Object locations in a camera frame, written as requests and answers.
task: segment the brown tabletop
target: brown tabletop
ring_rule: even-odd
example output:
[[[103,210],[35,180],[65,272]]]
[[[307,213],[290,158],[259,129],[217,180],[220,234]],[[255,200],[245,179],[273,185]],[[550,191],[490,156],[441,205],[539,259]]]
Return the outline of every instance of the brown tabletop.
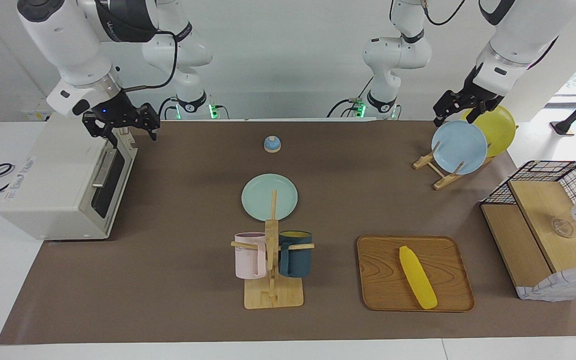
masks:
[[[477,202],[515,167],[507,153],[433,191],[411,164],[430,150],[425,121],[167,122],[139,152],[110,241],[46,242],[0,344],[222,342],[576,335],[576,300],[519,300]],[[282,150],[263,140],[277,135]],[[246,310],[233,235],[262,231],[244,185],[288,177],[299,203],[279,223],[317,244],[302,307]],[[362,303],[361,235],[448,236],[475,296],[471,312],[371,311]]]

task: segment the dark blue mug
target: dark blue mug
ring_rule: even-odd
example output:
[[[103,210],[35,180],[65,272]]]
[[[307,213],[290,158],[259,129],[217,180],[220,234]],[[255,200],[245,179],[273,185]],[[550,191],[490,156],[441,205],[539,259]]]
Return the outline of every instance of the dark blue mug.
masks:
[[[306,231],[281,231],[279,233],[279,274],[288,278],[305,278],[311,273],[311,251],[305,248],[302,250],[288,250],[291,245],[311,244],[313,234]]]

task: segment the black wire basket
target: black wire basket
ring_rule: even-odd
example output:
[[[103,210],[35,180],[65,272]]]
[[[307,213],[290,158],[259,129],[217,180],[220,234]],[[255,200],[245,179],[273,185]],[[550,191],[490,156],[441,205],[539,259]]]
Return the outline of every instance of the black wire basket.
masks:
[[[530,161],[502,182],[482,204],[512,204],[517,201],[509,182],[558,182],[576,204],[576,161]]]

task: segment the pink mug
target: pink mug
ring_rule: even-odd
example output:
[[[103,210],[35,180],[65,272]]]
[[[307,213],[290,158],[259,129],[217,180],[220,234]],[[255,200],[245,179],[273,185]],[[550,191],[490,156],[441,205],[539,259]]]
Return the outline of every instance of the pink mug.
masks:
[[[235,247],[235,275],[240,279],[261,279],[268,274],[266,269],[266,234],[263,232],[242,232],[235,235],[235,241],[253,244],[251,248]]]

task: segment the mug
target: mug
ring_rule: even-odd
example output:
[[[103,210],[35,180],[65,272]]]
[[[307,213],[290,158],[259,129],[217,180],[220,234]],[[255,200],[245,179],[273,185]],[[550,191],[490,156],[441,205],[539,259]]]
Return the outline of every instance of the mug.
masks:
[[[305,278],[311,273],[311,250],[288,250],[291,245],[310,244],[313,234],[306,231],[282,231],[279,233],[279,274],[287,278]]]
[[[242,232],[235,235],[235,241],[256,245],[251,248],[235,247],[235,275],[240,279],[261,279],[268,274],[266,269],[266,234],[263,232]]]

